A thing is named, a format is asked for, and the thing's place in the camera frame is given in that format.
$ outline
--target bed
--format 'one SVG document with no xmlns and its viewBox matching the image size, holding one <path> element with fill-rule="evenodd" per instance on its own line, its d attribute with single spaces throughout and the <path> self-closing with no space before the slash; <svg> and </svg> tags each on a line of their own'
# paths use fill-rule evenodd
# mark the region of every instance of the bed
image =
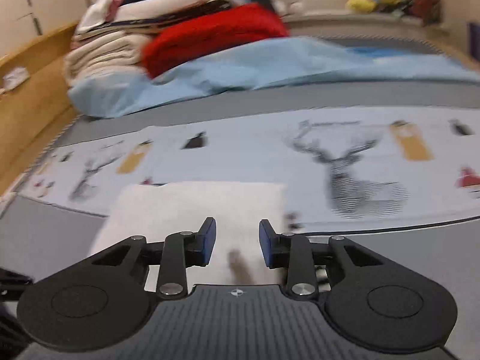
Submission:
<svg viewBox="0 0 480 360">
<path fill-rule="evenodd" d="M 328 20 L 328 26 L 319 24 L 315 18 L 297 19 L 289 26 L 295 35 L 314 35 L 340 45 L 452 54 L 453 49 L 442 42 L 440 35 L 432 36 L 409 23 L 391 23 L 386 28 L 384 23 L 376 27 L 353 22 L 350 31 L 345 31 L 344 22 L 337 19 L 333 20 L 333 25 L 332 20 Z M 335 35 L 339 30 L 335 25 L 342 26 L 342 36 Z M 73 30 L 74 25 L 71 25 L 43 36 L 0 63 L 0 76 L 15 66 L 25 66 L 32 75 L 30 80 L 0 100 L 0 190 L 10 192 L 8 201 L 4 202 L 8 207 L 0 219 L 0 266 L 30 275 L 35 280 L 85 258 L 105 221 L 99 215 L 69 211 L 16 196 L 15 192 L 28 179 L 31 169 L 52 147 L 133 132 L 147 126 L 174 126 L 319 107 L 433 105 L 480 108 L 480 85 L 372 81 L 225 92 L 115 119 L 78 116 L 66 97 L 66 84 L 61 76 L 62 56 L 68 50 Z M 461 53 L 456 57 L 470 67 L 477 66 Z M 480 263 L 478 227 L 476 219 L 441 227 L 351 236 L 354 241 L 437 281 L 452 293 L 458 304 L 458 320 L 447 347 L 462 359 L 474 359 L 480 352 L 477 340 L 480 273 L 474 268 L 476 262 Z M 327 237 L 313 239 L 326 242 Z"/>
</svg>

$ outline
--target blue bed sheet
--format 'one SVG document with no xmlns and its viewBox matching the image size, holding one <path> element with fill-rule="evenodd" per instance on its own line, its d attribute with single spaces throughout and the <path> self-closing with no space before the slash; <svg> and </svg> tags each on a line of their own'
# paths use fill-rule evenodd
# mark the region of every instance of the blue bed sheet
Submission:
<svg viewBox="0 0 480 360">
<path fill-rule="evenodd" d="M 91 76 L 68 94 L 81 113 L 111 118 L 225 91 L 287 85 L 369 80 L 480 83 L 477 72 L 442 55 L 358 49 L 362 48 L 310 37 L 261 40 L 186 62 L 154 80 L 141 73 Z"/>
</svg>

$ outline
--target circular mount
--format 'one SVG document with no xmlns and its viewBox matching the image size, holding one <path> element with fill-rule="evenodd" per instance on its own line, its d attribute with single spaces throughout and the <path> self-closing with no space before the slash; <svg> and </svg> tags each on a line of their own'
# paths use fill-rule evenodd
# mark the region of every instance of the circular mount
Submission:
<svg viewBox="0 0 480 360">
<path fill-rule="evenodd" d="M 159 288 L 164 295 L 178 295 L 183 291 L 183 286 L 178 283 L 165 283 Z"/>
<path fill-rule="evenodd" d="M 311 295 L 315 292 L 315 287 L 308 283 L 297 283 L 292 286 L 292 292 L 297 295 Z"/>
<path fill-rule="evenodd" d="M 385 353 L 414 353 L 445 344 L 457 306 L 439 284 L 406 268 L 357 268 L 332 287 L 325 311 L 349 341 Z"/>
<path fill-rule="evenodd" d="M 146 321 L 150 301 L 143 288 L 111 266 L 61 271 L 23 293 L 17 315 L 40 344 L 83 352 L 111 346 Z"/>
</svg>

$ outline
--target white towel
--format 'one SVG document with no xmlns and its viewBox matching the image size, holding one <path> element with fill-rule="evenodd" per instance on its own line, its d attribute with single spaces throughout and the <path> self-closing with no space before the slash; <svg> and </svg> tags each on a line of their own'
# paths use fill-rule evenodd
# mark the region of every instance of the white towel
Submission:
<svg viewBox="0 0 480 360">
<path fill-rule="evenodd" d="M 167 13 L 177 12 L 210 0 L 144 0 L 122 5 L 118 8 L 116 21 L 151 19 Z"/>
<path fill-rule="evenodd" d="M 111 2 L 112 0 L 97 0 L 94 4 L 90 5 L 87 12 L 85 12 L 80 19 L 75 33 L 82 34 L 91 28 L 105 23 L 105 17 L 107 17 Z"/>
<path fill-rule="evenodd" d="M 91 254 L 132 235 L 160 242 L 172 233 L 197 232 L 205 218 L 217 222 L 217 241 L 210 264 L 187 269 L 189 290 L 194 284 L 276 284 L 278 270 L 265 266 L 258 242 L 258 225 L 268 219 L 283 230 L 284 189 L 281 184 L 180 182 L 162 187 L 127 186 L 97 234 Z M 158 269 L 151 267 L 146 290 L 155 291 Z"/>
<path fill-rule="evenodd" d="M 73 86 L 78 78 L 100 68 L 136 64 L 141 60 L 142 48 L 151 40 L 148 35 L 126 34 L 125 31 L 95 39 L 65 56 L 65 79 Z"/>
</svg>

